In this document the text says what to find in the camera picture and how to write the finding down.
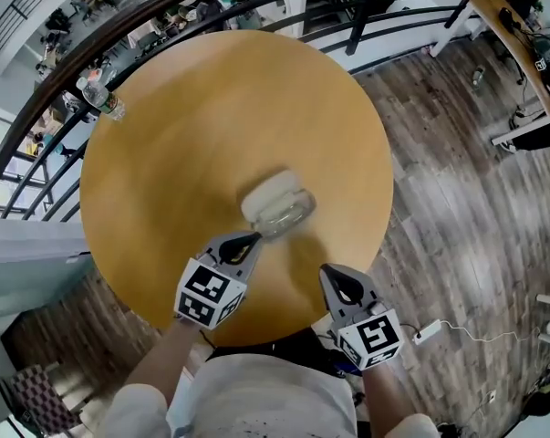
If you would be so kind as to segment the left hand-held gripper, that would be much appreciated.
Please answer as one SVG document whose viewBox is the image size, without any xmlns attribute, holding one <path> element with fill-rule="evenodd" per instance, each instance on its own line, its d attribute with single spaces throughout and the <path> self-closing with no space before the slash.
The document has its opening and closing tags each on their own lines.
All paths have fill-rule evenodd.
<svg viewBox="0 0 550 438">
<path fill-rule="evenodd" d="M 212 238 L 202 254 L 188 260 L 173 314 L 204 329 L 217 328 L 242 302 L 262 244 L 263 237 L 254 231 Z"/>
</svg>

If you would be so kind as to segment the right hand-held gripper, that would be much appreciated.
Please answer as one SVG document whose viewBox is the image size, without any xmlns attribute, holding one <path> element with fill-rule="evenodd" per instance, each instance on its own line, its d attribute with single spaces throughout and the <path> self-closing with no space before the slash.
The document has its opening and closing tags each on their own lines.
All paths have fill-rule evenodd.
<svg viewBox="0 0 550 438">
<path fill-rule="evenodd" d="M 342 300 L 376 299 L 370 277 L 350 266 L 323 264 L 318 277 L 329 312 L 343 308 Z M 333 321 L 327 333 L 359 371 L 391 360 L 404 345 L 396 310 L 381 299 L 345 321 Z"/>
</svg>

